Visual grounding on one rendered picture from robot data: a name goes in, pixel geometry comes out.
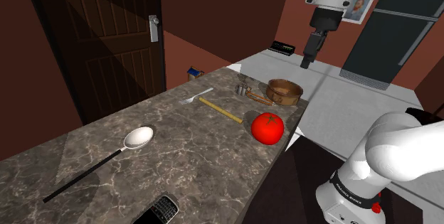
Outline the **orange-handled metal kitchen tool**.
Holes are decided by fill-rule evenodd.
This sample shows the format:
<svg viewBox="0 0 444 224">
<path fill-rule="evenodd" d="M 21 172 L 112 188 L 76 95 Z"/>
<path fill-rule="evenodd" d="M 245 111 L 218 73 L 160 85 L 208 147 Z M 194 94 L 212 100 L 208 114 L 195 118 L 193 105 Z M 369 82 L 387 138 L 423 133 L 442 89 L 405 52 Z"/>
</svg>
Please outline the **orange-handled metal kitchen tool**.
<svg viewBox="0 0 444 224">
<path fill-rule="evenodd" d="M 247 86 L 246 84 L 236 85 L 236 93 L 240 96 L 247 97 L 251 100 L 262 103 L 264 105 L 270 105 L 270 106 L 274 105 L 273 101 L 251 92 L 251 87 Z"/>
</svg>

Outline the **small blue box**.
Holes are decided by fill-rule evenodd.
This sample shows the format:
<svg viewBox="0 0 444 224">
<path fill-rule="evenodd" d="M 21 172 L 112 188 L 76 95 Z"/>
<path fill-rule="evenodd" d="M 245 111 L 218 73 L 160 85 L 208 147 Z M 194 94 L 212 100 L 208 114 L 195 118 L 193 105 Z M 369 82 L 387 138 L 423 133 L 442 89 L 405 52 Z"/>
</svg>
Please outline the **small blue box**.
<svg viewBox="0 0 444 224">
<path fill-rule="evenodd" d="M 188 81 L 194 80 L 196 78 L 201 77 L 202 75 L 204 75 L 204 71 L 202 70 L 198 70 L 195 67 L 191 66 L 188 70 L 187 70 L 187 75 L 188 75 Z"/>
</svg>

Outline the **dark robot stand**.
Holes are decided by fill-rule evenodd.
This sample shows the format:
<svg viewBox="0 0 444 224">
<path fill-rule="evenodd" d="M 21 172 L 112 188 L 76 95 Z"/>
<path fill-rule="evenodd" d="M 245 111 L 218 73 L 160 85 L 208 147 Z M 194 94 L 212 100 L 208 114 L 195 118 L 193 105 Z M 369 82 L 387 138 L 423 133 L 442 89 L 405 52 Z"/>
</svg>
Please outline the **dark robot stand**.
<svg viewBox="0 0 444 224">
<path fill-rule="evenodd" d="M 300 137 L 273 164 L 241 224 L 327 224 L 315 191 L 343 161 Z"/>
</svg>

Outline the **framed portrait picture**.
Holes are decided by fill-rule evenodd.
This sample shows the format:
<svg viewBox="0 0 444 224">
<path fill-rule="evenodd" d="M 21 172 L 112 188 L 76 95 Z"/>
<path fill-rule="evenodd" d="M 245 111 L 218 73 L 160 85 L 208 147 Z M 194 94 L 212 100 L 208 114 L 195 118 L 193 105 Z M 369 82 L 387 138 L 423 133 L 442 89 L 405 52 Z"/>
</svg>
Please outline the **framed portrait picture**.
<svg viewBox="0 0 444 224">
<path fill-rule="evenodd" d="M 373 1 L 374 0 L 353 0 L 344 12 L 342 21 L 362 24 Z"/>
</svg>

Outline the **black keypad phone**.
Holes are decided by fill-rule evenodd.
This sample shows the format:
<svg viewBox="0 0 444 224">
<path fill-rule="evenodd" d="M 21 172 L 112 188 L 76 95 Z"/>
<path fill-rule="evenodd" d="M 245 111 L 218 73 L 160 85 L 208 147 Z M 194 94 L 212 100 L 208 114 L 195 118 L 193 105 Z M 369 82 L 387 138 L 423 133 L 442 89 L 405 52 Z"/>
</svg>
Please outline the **black keypad phone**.
<svg viewBox="0 0 444 224">
<path fill-rule="evenodd" d="M 170 224 L 178 214 L 179 204 L 170 193 L 163 193 L 155 201 L 143 209 L 133 220 L 132 224 Z"/>
</svg>

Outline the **silver fork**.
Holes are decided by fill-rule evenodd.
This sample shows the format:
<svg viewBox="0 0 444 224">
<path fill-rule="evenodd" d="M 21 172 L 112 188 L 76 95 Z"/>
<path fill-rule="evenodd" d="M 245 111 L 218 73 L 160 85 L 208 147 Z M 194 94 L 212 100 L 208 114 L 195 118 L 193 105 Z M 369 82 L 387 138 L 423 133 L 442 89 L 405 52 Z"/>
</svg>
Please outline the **silver fork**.
<svg viewBox="0 0 444 224">
<path fill-rule="evenodd" d="M 179 101 L 179 104 L 181 104 L 181 105 L 189 104 L 189 103 L 193 102 L 194 99 L 195 99 L 196 97 L 198 97 L 199 95 L 203 95 L 203 94 L 205 94 L 205 93 L 207 93 L 207 92 L 210 92 L 210 91 L 212 91 L 212 90 L 213 90 L 213 87 L 210 87 L 209 89 L 204 90 L 203 92 L 200 92 L 199 94 L 194 95 L 193 97 L 190 97 L 190 98 L 185 99 L 185 100 L 180 100 L 180 101 Z"/>
</svg>

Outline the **red tomato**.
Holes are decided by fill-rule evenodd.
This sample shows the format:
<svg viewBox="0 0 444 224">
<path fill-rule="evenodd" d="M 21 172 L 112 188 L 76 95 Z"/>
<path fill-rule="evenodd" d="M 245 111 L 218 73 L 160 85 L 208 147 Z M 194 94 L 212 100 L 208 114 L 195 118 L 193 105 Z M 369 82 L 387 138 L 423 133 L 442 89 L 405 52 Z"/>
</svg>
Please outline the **red tomato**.
<svg viewBox="0 0 444 224">
<path fill-rule="evenodd" d="M 251 124 L 251 134 L 257 141 L 266 145 L 277 144 L 284 132 L 282 119 L 273 113 L 262 113 L 258 115 Z"/>
</svg>

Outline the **small black device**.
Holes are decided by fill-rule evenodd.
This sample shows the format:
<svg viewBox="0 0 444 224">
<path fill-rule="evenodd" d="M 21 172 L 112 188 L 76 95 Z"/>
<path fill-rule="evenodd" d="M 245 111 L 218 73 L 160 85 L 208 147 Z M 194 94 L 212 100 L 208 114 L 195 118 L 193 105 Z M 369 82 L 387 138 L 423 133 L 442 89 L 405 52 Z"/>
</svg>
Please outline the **small black device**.
<svg viewBox="0 0 444 224">
<path fill-rule="evenodd" d="M 290 56 L 295 52 L 295 47 L 279 41 L 273 41 L 269 50 Z"/>
</svg>

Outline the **dark brown door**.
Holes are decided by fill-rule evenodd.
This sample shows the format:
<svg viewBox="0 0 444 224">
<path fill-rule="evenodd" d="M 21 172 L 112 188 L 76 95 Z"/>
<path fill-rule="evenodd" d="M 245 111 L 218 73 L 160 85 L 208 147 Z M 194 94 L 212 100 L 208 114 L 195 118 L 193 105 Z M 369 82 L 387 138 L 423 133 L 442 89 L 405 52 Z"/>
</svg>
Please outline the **dark brown door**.
<svg viewBox="0 0 444 224">
<path fill-rule="evenodd" d="M 32 0 L 83 124 L 167 88 L 161 0 Z"/>
</svg>

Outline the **dark refrigerator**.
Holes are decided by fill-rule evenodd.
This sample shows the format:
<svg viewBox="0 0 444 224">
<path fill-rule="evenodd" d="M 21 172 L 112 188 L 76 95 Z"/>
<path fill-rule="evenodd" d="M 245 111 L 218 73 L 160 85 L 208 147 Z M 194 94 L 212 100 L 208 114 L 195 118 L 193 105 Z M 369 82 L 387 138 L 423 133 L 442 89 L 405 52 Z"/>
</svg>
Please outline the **dark refrigerator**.
<svg viewBox="0 0 444 224">
<path fill-rule="evenodd" d="M 379 0 L 339 75 L 386 90 L 444 12 L 444 0 Z"/>
</svg>

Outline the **yellow wooden stick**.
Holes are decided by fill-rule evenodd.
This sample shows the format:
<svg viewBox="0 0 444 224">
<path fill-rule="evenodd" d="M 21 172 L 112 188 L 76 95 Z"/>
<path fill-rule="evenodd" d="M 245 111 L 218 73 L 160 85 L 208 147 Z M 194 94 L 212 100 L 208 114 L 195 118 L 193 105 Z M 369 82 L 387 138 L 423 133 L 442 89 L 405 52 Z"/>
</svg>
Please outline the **yellow wooden stick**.
<svg viewBox="0 0 444 224">
<path fill-rule="evenodd" d="M 225 115 L 226 117 L 232 119 L 233 121 L 235 121 L 235 122 L 237 122 L 239 124 L 243 123 L 243 120 L 241 118 L 235 116 L 234 114 L 231 114 L 230 112 L 228 112 L 228 111 L 222 109 L 221 107 L 219 107 L 219 106 L 209 102 L 208 100 L 200 97 L 199 101 L 204 103 L 205 105 L 209 106 L 210 108 L 216 110 L 217 112 L 220 112 L 221 114 Z"/>
</svg>

